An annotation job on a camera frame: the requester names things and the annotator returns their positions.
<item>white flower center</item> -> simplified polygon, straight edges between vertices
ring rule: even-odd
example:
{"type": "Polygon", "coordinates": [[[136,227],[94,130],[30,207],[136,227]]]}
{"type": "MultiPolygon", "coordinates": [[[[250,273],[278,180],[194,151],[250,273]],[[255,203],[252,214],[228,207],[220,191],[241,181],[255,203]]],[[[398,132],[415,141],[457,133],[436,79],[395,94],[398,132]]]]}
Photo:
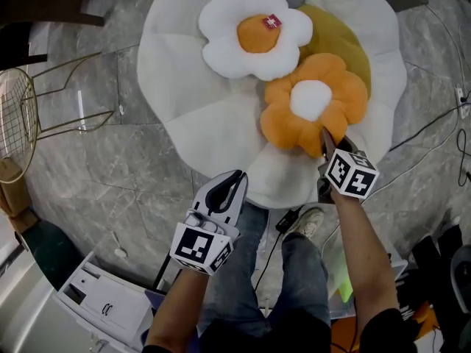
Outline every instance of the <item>white flower center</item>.
{"type": "Polygon", "coordinates": [[[322,81],[298,82],[291,91],[291,111],[307,121],[316,121],[332,99],[332,90],[322,81]]]}

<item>metal chair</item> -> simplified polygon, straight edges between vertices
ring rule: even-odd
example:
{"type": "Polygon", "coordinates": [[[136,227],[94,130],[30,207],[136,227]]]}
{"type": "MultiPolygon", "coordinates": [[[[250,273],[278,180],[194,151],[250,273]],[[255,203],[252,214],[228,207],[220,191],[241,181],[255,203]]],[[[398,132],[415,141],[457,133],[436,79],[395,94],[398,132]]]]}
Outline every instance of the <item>metal chair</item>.
{"type": "Polygon", "coordinates": [[[110,119],[111,115],[114,114],[115,110],[108,110],[103,113],[96,113],[66,121],[46,129],[43,129],[40,124],[38,97],[64,90],[75,70],[83,62],[96,55],[99,55],[99,53],[56,65],[34,76],[29,76],[20,68],[11,68],[0,73],[0,158],[10,157],[22,170],[21,174],[15,179],[8,181],[0,179],[0,183],[14,183],[24,175],[31,164],[38,140],[71,131],[92,132],[103,126],[110,119]],[[77,62],[77,64],[72,68],[63,87],[36,94],[35,78],[75,62],[77,62]],[[87,121],[99,116],[105,117],[101,123],[87,127],[87,121]],[[75,123],[79,123],[79,125],[60,130],[59,132],[50,133],[61,127],[70,126],[75,123]]]}

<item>yellow flower pillow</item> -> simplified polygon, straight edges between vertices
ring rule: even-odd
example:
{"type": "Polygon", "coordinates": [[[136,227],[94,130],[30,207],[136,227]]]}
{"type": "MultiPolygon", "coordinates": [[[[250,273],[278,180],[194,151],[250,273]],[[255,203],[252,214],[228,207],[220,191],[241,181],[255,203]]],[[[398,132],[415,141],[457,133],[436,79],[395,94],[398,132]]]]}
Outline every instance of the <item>yellow flower pillow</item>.
{"type": "Polygon", "coordinates": [[[363,119],[368,90],[342,58],[315,54],[288,76],[267,82],[265,101],[261,130],[266,139],[280,149],[301,146],[321,157],[322,127],[339,143],[348,124],[363,119]]]}
{"type": "Polygon", "coordinates": [[[314,26],[311,41],[301,47],[300,59],[323,53],[340,56],[347,64],[347,70],[363,80],[369,98],[371,96],[371,71],[368,56],[355,33],[343,21],[321,8],[303,5],[298,9],[312,20],[314,26]]]}

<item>gray tile floor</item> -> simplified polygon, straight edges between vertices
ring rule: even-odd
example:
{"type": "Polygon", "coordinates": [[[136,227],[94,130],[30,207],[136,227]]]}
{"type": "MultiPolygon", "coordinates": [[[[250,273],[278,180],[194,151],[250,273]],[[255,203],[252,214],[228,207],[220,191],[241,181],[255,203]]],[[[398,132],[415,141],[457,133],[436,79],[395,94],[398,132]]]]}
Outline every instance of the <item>gray tile floor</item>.
{"type": "MultiPolygon", "coordinates": [[[[35,30],[32,52],[47,49],[49,61],[30,66],[31,75],[84,54],[102,52],[79,68],[69,88],[38,100],[43,126],[78,117],[78,90],[85,114],[107,109],[116,113],[95,132],[68,133],[39,142],[26,175],[33,205],[41,217],[61,227],[84,253],[98,244],[104,267],[147,285],[169,249],[175,224],[183,219],[194,191],[204,182],[204,177],[180,160],[136,80],[139,40],[152,1],[85,0],[88,13],[105,16],[104,27],[53,23],[35,30]],[[127,250],[126,260],[113,255],[116,246],[110,231],[127,250]]],[[[459,0],[431,0],[430,6],[444,19],[458,46],[461,33],[464,55],[471,61],[471,6],[459,0]]],[[[461,82],[456,48],[438,18],[427,7],[397,16],[408,85],[395,113],[396,143],[454,107],[453,86],[461,82]]],[[[464,72],[471,90],[471,68],[466,63],[464,72]]],[[[38,79],[36,88],[50,90],[61,85],[65,76],[65,72],[54,72],[38,79]]],[[[459,121],[458,126],[468,129],[470,119],[459,121]]],[[[377,187],[421,160],[450,134],[455,122],[456,115],[450,114],[388,154],[379,164],[377,187]]],[[[460,188],[457,184],[461,158],[456,133],[416,169],[365,204],[375,228],[403,256],[436,226],[449,207],[461,215],[464,240],[471,241],[471,185],[460,188]]],[[[471,170],[468,158],[464,167],[471,170]]],[[[335,209],[323,208],[325,223],[314,238],[317,244],[336,226],[335,209]]],[[[274,225],[284,212],[272,213],[259,249],[255,278],[275,241],[274,225]]],[[[172,264],[166,276],[170,279],[176,270],[172,264]]],[[[281,277],[277,247],[259,298],[274,302],[281,277]]]]}

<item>white sneaker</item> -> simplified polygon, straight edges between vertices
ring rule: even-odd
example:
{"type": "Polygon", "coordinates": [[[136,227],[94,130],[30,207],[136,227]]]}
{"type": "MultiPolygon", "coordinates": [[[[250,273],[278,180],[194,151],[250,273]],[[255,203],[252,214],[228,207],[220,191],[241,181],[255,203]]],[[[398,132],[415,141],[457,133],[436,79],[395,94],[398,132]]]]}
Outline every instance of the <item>white sneaker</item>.
{"type": "Polygon", "coordinates": [[[311,208],[306,210],[301,217],[288,229],[285,236],[290,232],[298,232],[311,239],[317,228],[322,225],[324,221],[324,212],[319,208],[311,208]]]}

